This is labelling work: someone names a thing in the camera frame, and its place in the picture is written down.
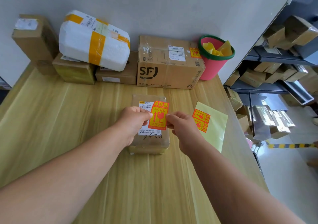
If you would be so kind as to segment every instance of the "green rim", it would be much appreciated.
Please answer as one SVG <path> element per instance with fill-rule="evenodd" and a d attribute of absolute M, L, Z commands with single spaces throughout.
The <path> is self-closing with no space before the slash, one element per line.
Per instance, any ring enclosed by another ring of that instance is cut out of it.
<path fill-rule="evenodd" d="M 204 57 L 206 57 L 207 59 L 211 59 L 211 60 L 216 60 L 216 61 L 223 61 L 223 60 L 229 60 L 231 58 L 234 57 L 235 55 L 235 50 L 234 48 L 231 46 L 231 49 L 232 49 L 232 55 L 231 56 L 227 56 L 227 57 L 220 57 L 220 56 L 215 56 L 215 55 L 212 55 L 210 53 L 208 53 L 202 46 L 201 44 L 201 40 L 205 37 L 210 37 L 210 38 L 214 38 L 214 39 L 217 39 L 221 42 L 225 42 L 224 40 L 222 40 L 221 38 L 219 37 L 216 37 L 216 36 L 212 36 L 212 35 L 203 35 L 200 39 L 199 39 L 199 42 L 198 42 L 198 47 L 199 47 L 199 50 L 200 50 L 200 54 Z"/>

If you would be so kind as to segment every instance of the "white wall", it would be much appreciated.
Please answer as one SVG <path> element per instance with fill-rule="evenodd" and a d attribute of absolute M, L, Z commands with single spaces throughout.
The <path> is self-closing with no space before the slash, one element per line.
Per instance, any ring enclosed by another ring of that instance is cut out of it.
<path fill-rule="evenodd" d="M 286 0 L 0 0 L 0 76 L 15 84 L 28 58 L 11 39 L 19 13 L 42 14 L 58 32 L 65 14 L 77 9 L 127 31 L 132 50 L 140 34 L 195 40 L 213 34 L 230 40 L 236 56 L 219 72 L 222 82 Z"/>

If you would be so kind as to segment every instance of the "person's right hand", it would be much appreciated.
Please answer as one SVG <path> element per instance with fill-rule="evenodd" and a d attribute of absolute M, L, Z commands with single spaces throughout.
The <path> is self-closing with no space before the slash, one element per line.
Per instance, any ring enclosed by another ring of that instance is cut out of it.
<path fill-rule="evenodd" d="M 204 141 L 196 123 L 192 116 L 183 112 L 174 112 L 166 115 L 167 128 L 172 129 L 172 133 L 179 139 L 180 150 L 189 155 L 193 146 Z"/>

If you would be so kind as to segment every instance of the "hand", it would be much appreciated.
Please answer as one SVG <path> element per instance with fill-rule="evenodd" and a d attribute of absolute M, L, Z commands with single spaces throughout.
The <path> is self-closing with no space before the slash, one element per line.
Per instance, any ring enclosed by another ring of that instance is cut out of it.
<path fill-rule="evenodd" d="M 167 114 L 166 120 L 167 128 L 172 129 L 172 133 L 178 137 L 179 148 L 184 154 L 189 155 L 198 142 L 205 142 L 192 116 L 178 111 Z"/>
<path fill-rule="evenodd" d="M 143 125 L 148 124 L 148 120 L 153 116 L 149 111 L 139 108 L 139 107 L 126 107 L 124 108 L 115 125 L 118 128 L 124 130 L 123 132 L 127 134 L 129 146 L 133 142 L 133 137 L 138 133 Z"/>

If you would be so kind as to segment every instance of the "person's left hand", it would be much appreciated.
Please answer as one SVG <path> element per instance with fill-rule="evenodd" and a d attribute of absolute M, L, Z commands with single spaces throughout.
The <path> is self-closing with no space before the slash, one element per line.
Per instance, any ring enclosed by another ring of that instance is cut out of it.
<path fill-rule="evenodd" d="M 143 125 L 147 125 L 148 120 L 153 116 L 149 111 L 139 107 L 124 108 L 115 125 L 124 130 L 128 135 L 129 146 L 133 142 L 133 137 L 138 133 Z"/>

